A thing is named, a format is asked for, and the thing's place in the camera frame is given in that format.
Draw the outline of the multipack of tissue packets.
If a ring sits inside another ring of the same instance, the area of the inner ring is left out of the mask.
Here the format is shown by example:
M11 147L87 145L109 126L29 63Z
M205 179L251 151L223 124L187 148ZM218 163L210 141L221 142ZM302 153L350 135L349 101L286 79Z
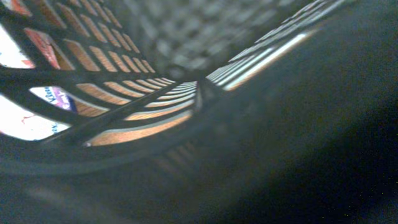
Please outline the multipack of tissue packets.
M27 36L43 53L46 60L58 70L69 70L70 65L56 54L47 34L29 30ZM1 22L1 67L34 69L33 60L26 55ZM73 101L57 86L33 87L29 90L40 99L67 111L73 111ZM70 128L69 124L39 116L1 95L1 133L26 141L38 141Z

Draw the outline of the grey plastic shopping basket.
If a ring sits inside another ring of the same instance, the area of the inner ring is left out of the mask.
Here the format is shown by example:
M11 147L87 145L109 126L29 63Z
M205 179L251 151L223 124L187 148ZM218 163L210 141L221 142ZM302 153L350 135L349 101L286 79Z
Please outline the grey plastic shopping basket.
M2 223L397 222L396 1L2 1L1 22L36 65L1 67L1 95L70 125L1 133Z

